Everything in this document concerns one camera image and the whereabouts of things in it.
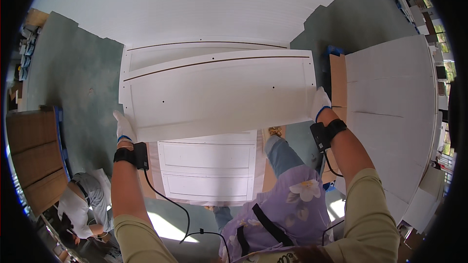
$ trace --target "white shirt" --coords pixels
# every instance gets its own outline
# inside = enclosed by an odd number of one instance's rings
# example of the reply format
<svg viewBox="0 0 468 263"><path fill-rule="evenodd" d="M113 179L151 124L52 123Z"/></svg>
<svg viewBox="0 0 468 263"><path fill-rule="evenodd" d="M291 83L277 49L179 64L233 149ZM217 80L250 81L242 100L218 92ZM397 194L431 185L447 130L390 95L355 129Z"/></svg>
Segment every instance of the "white shirt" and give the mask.
<svg viewBox="0 0 468 263"><path fill-rule="evenodd" d="M87 225L88 210L87 202L66 187L58 200L58 218L62 219L62 214L65 213L72 222L73 231L80 239L87 239L93 235Z"/></svg>

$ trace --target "purple floral shirt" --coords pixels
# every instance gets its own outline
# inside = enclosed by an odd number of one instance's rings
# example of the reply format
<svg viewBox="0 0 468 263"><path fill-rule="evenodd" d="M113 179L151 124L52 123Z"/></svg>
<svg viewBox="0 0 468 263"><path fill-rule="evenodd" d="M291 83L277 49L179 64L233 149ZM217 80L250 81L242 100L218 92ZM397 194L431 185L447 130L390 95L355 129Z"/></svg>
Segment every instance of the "purple floral shirt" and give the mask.
<svg viewBox="0 0 468 263"><path fill-rule="evenodd" d="M242 249L237 240L237 228L244 226L244 236L252 252L279 252L294 247L283 247L257 220L252 207L258 203L263 213L292 240L295 246L321 245L322 234L330 226L325 206L325 190L317 171L306 165L291 168L281 174L273 189L257 194L254 201L247 202L221 234L225 238L231 262L249 258L241 257ZM325 244L333 241L332 230L325 234ZM227 262L223 242L219 255Z"/></svg>

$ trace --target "khaki sleeve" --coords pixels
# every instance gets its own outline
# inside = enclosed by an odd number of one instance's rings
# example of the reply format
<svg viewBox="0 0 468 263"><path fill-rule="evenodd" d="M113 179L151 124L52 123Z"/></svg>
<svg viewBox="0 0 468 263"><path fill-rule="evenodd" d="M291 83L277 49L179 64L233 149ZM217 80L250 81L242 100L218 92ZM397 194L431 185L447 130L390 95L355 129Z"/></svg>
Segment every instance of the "khaki sleeve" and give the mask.
<svg viewBox="0 0 468 263"><path fill-rule="evenodd" d="M177 263L152 225L132 215L114 218L115 235L125 263Z"/></svg>
<svg viewBox="0 0 468 263"><path fill-rule="evenodd" d="M324 247L335 263L396 262L400 237L376 170L356 174L344 211L343 239Z"/></svg>

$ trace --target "blue glove cuff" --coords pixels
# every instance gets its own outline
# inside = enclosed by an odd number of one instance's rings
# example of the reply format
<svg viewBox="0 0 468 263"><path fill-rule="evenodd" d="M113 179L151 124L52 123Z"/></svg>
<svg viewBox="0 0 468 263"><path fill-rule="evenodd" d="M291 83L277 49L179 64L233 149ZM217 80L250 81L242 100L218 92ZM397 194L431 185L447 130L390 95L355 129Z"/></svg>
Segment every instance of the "blue glove cuff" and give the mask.
<svg viewBox="0 0 468 263"><path fill-rule="evenodd" d="M329 109L331 109L331 107L329 107L329 106L324 106L323 108L321 108L320 111L319 111L319 113L317 113L317 116L315 116L315 122L316 122L316 123L317 123L317 118L319 118L319 115L320 115L320 113L324 110L324 108L329 108Z"/></svg>
<svg viewBox="0 0 468 263"><path fill-rule="evenodd" d="M120 139L122 138L126 138L126 139L130 139L130 141L132 141L132 139L126 135L121 135L119 138L117 138L117 143L120 141Z"/></svg>

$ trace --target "white glove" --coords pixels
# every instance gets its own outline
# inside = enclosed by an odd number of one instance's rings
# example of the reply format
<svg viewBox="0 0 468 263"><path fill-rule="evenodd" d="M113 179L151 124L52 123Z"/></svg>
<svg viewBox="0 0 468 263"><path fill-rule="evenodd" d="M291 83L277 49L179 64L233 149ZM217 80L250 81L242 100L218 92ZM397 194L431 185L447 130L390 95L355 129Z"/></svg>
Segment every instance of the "white glove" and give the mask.
<svg viewBox="0 0 468 263"><path fill-rule="evenodd" d="M133 143L137 142L137 136L133 132L132 125L119 111L114 111L114 117L117 120L117 141L127 137Z"/></svg>
<svg viewBox="0 0 468 263"><path fill-rule="evenodd" d="M331 101L327 96L327 93L323 90L323 87L319 87L313 96L312 110L310 116L314 118L314 121L317 123L317 117L324 108L331 109Z"/></svg>

